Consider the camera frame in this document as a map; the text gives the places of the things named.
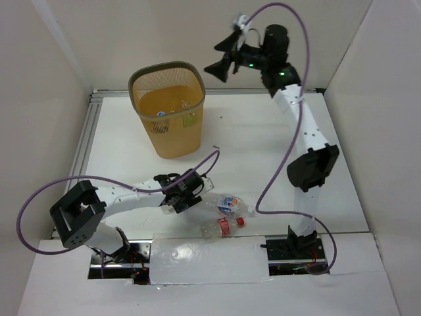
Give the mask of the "white orange label bottle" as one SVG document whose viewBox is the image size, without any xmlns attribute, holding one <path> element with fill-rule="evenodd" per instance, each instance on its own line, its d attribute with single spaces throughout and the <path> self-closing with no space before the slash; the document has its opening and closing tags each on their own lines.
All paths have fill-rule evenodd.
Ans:
<svg viewBox="0 0 421 316">
<path fill-rule="evenodd" d="M 207 193 L 197 205 L 201 210 L 212 211 L 227 217 L 254 217 L 255 208 L 240 197 L 228 194 Z"/>
</svg>

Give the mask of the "green plastic bottle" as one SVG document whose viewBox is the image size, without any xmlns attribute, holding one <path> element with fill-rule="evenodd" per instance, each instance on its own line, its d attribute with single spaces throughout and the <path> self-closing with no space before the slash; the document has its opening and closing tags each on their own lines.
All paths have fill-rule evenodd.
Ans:
<svg viewBox="0 0 421 316">
<path fill-rule="evenodd" d="M 182 122 L 184 128 L 189 128 L 197 124 L 197 115 L 196 113 L 188 113 L 182 116 Z"/>
</svg>

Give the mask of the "blue label plastic bottle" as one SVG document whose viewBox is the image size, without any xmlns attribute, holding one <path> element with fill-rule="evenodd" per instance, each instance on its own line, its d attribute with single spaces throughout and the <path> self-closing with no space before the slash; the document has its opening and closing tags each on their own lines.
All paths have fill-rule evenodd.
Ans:
<svg viewBox="0 0 421 316">
<path fill-rule="evenodd" d="M 160 111 L 157 119 L 150 122 L 149 130 L 154 134 L 165 134 L 175 129 L 174 111 Z"/>
</svg>

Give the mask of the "orange label yellow cap bottle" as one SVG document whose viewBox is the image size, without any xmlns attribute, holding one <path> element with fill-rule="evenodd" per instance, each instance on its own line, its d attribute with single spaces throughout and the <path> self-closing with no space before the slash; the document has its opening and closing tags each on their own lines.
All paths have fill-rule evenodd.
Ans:
<svg viewBox="0 0 421 316">
<path fill-rule="evenodd" d="M 169 207 L 169 206 L 161 206 L 160 205 L 160 208 L 161 208 L 161 210 L 162 210 L 162 212 L 165 214 L 165 215 L 169 215 L 169 214 L 173 214 L 173 213 L 175 213 L 175 214 L 179 214 L 179 213 L 176 213 L 175 212 L 175 210 L 174 210 L 174 208 L 173 207 Z"/>
</svg>

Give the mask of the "clear bottle white cap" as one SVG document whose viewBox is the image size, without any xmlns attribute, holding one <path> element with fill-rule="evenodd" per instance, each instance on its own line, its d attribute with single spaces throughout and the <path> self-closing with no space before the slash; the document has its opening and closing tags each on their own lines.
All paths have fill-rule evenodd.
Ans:
<svg viewBox="0 0 421 316">
<path fill-rule="evenodd" d="M 189 109 L 193 108 L 194 106 L 196 106 L 196 102 L 194 102 L 194 101 L 181 100 L 180 110 L 181 111 L 188 111 Z"/>
</svg>

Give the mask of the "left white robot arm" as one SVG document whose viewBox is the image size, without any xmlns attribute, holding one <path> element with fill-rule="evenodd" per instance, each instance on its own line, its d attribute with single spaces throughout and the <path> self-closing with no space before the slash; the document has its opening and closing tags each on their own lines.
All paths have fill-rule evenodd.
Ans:
<svg viewBox="0 0 421 316">
<path fill-rule="evenodd" d="M 209 178 L 192 169 L 184 174 L 156 175 L 127 188 L 121 184 L 96 187 L 83 180 L 51 207 L 50 215 L 66 249 L 85 245 L 121 263 L 127 260 L 132 248 L 121 228 L 105 224 L 107 217 L 162 206 L 181 213 L 198 204 L 203 194 L 213 188 Z"/>
</svg>

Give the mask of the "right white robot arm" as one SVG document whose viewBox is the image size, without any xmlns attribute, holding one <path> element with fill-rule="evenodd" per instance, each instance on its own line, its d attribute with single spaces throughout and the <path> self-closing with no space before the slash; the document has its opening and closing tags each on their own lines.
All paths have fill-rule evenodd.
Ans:
<svg viewBox="0 0 421 316">
<path fill-rule="evenodd" d="M 302 219 L 288 227 L 287 250 L 292 257 L 301 258 L 316 240 L 314 215 L 320 187 L 337 161 L 339 148 L 328 143 L 302 96 L 301 79 L 287 61 L 287 30 L 278 24 L 269 25 L 258 47 L 245 43 L 246 32 L 246 27 L 234 26 L 233 32 L 214 47 L 223 52 L 223 58 L 204 71 L 226 82 L 229 70 L 237 73 L 242 66 L 259 70 L 264 87 L 294 130 L 292 148 L 297 158 L 287 166 L 287 177 L 296 189 L 294 211 Z"/>
</svg>

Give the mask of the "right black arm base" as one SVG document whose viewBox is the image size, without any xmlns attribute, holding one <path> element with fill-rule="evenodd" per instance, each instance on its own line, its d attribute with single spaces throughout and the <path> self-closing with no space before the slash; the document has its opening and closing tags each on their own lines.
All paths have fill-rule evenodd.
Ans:
<svg viewBox="0 0 421 316">
<path fill-rule="evenodd" d="M 320 238 L 316 239 L 315 245 L 299 251 L 289 250 L 286 238 L 267 238 L 260 247 L 266 250 L 269 275 L 272 277 L 307 275 L 308 268 L 312 273 L 322 273 L 328 267 Z"/>
</svg>

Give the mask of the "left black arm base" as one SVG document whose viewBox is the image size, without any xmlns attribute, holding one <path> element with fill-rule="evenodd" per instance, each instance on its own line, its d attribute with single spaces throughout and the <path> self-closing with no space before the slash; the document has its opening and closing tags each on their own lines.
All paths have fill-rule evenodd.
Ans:
<svg viewBox="0 0 421 316">
<path fill-rule="evenodd" d="M 125 279 L 133 284 L 149 285 L 152 242 L 152 240 L 130 240 L 129 253 L 119 262 L 114 262 L 107 255 L 101 255 L 98 250 L 93 250 L 88 279 Z"/>
</svg>

